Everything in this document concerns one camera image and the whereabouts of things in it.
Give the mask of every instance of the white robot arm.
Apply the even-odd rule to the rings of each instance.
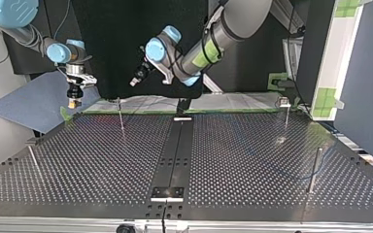
[[[56,64],[65,64],[69,108],[81,106],[82,88],[95,85],[97,80],[85,73],[84,63],[91,59],[85,52],[85,43],[68,40],[61,44],[51,37],[43,37],[30,22],[38,12],[39,0],[0,0],[0,30],[21,45],[46,55]]]
[[[156,68],[170,84],[176,77],[192,86],[201,71],[221,60],[223,52],[235,43],[244,41],[265,21],[272,0],[229,0],[220,5],[204,28],[202,39],[186,54],[177,50],[182,35],[173,26],[167,26],[145,47],[145,62],[137,68],[131,85],[145,79]]]

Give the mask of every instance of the perforated metal table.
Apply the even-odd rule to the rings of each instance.
[[[373,167],[300,113],[123,122],[80,116],[3,161],[0,217],[373,223]],[[152,202],[155,187],[184,202]]]

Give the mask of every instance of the metal rod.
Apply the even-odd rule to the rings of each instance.
[[[287,127],[287,125],[288,125],[289,110],[290,110],[290,106],[289,106],[288,109],[287,109],[286,127]]]
[[[311,180],[310,180],[310,183],[309,183],[308,189],[307,189],[308,193],[312,193],[314,191],[314,186],[315,186],[315,182],[316,182],[317,173],[319,172],[320,167],[321,167],[320,161],[322,161],[322,148],[317,149],[317,154],[316,154],[316,158],[315,158],[315,161],[314,161],[314,169],[313,169],[313,172],[311,174]]]
[[[32,147],[28,146],[28,148],[29,148],[29,152],[31,153],[31,156],[32,156],[32,159],[33,159],[33,163],[35,164],[35,166],[38,167],[38,161],[36,160],[35,153],[33,152]]]

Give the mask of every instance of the black panel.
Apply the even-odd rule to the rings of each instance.
[[[335,0],[315,0],[310,3],[308,25],[296,78],[301,96],[308,104],[311,104],[314,98],[334,4]]]
[[[335,126],[373,155],[373,2],[365,5]]]
[[[178,81],[166,86],[161,84],[163,77],[157,72],[135,88],[129,82],[143,56],[139,47],[166,25],[172,24],[182,32],[183,51],[192,48],[201,37],[207,5],[203,0],[74,1],[87,51],[94,56],[90,63],[101,96],[108,99],[140,94],[199,97],[201,83],[193,88]]]

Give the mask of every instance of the blue fabric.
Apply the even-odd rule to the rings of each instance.
[[[68,109],[69,85],[58,71],[46,73],[0,99],[0,117],[42,133],[64,121],[61,109],[69,116],[82,112],[100,99],[96,87],[84,90],[83,105]]]

